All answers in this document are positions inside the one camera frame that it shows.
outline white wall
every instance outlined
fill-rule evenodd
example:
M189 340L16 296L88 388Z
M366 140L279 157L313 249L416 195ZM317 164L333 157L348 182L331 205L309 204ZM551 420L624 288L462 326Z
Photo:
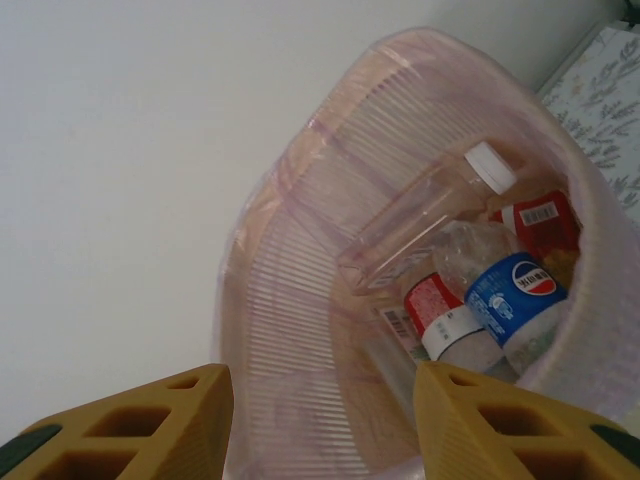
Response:
M437 26L538 85L615 3L0 2L0 441L209 360L244 199L371 42Z

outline barcode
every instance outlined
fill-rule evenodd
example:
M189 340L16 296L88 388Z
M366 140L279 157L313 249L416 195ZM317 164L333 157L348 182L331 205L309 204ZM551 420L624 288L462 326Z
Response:
M404 326L403 320L398 316L396 312L394 312L393 310L387 310L386 312L384 312L384 314L399 337L402 337L402 338L409 337L409 332Z
M522 218L522 222L525 227L545 222L558 216L558 209L553 202L545 203L539 207L530 208L520 212L520 218Z

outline blue bottle label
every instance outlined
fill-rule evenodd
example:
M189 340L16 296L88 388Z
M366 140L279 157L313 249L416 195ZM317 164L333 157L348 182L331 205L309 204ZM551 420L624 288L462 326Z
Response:
M567 291L530 254L522 252L480 275L464 301L502 347L525 323L566 298Z

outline plastic bag liner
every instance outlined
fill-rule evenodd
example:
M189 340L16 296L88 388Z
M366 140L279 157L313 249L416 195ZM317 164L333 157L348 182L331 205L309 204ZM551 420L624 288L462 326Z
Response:
M419 454L336 255L433 162L481 139L563 178L583 224L566 319L519 385L619 418L640 396L640 244L606 181L486 55L417 29L375 44L247 203L217 316L236 410L230 478L365 478Z

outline crushed plastic bottle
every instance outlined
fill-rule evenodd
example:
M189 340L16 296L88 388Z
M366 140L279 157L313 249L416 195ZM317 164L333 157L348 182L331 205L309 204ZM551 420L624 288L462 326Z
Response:
M522 374L553 342L566 290L498 223L454 222L435 252L447 288Z

